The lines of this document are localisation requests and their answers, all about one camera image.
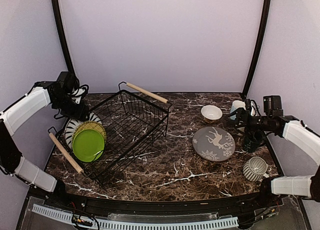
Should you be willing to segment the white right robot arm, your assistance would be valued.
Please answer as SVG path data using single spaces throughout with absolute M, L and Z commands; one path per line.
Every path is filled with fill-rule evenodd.
M 232 103 L 229 121 L 243 135 L 253 137 L 256 132 L 268 132 L 284 138 L 305 152 L 318 165 L 320 163 L 320 136 L 302 120 L 284 115 L 279 95 L 263 98 L 264 115 L 258 111 L 255 101 L 246 99 Z M 263 180 L 255 203 L 266 207 L 275 195 L 292 195 L 320 200 L 320 173 L 312 176 L 274 177 Z

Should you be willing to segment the striped round mug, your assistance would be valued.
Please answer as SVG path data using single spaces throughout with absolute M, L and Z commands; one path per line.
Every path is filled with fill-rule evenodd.
M 242 172 L 247 180 L 257 182 L 263 178 L 269 177 L 267 174 L 268 167 L 269 166 L 264 159 L 260 157 L 252 157 L 245 163 Z

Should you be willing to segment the light blue faceted mug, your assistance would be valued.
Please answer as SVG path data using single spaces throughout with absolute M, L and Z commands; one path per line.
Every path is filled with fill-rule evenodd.
M 232 106 L 231 106 L 231 109 L 230 109 L 230 114 L 234 113 L 234 115 L 230 116 L 229 118 L 230 118 L 231 120 L 240 119 L 241 116 L 242 116 L 242 112 L 239 111 L 239 112 L 237 113 L 237 110 L 238 110 L 238 109 L 241 109 L 241 108 L 244 109 L 244 110 L 246 110 L 246 104 L 245 104 L 244 101 L 240 101 L 240 100 L 235 100 L 235 101 L 233 101 Z

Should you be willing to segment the beige patterned bowl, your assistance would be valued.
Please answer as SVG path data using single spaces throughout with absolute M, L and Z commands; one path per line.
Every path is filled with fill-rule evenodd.
M 223 112 L 220 108 L 213 105 L 206 105 L 201 109 L 201 115 L 206 123 L 214 123 L 221 119 Z

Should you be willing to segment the black white striped plate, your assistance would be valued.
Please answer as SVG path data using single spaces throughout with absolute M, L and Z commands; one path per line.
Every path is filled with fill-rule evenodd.
M 95 121 L 102 124 L 100 117 L 93 112 L 89 114 L 89 121 Z M 73 135 L 77 129 L 77 127 L 82 124 L 83 121 L 77 119 L 69 119 L 65 128 L 64 128 L 64 140 L 68 147 L 72 149 Z

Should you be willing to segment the grey reindeer plate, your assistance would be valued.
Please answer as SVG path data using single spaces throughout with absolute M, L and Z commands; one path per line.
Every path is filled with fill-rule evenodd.
M 199 129 L 192 138 L 192 145 L 197 154 L 212 162 L 226 161 L 236 149 L 233 136 L 218 127 Z

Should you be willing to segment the dark green mug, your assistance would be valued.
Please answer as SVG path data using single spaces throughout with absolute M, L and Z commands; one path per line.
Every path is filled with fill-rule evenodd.
M 263 142 L 264 136 L 262 131 L 250 131 L 244 137 L 243 150 L 248 153 L 253 153 Z

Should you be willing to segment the yellow ribbed plate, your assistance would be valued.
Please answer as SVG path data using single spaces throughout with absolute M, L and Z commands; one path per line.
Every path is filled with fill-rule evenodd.
M 104 145 L 107 140 L 107 133 L 101 123 L 85 121 L 76 127 L 72 136 L 72 144 L 95 144 Z

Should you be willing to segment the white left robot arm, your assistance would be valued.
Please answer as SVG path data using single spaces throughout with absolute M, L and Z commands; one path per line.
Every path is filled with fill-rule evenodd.
M 49 105 L 64 117 L 86 121 L 89 108 L 77 93 L 79 88 L 79 80 L 73 73 L 61 72 L 56 81 L 36 82 L 27 94 L 0 113 L 0 170 L 51 193 L 51 200 L 60 208 L 69 206 L 70 196 L 56 189 L 55 177 L 22 155 L 12 137 L 29 118 Z

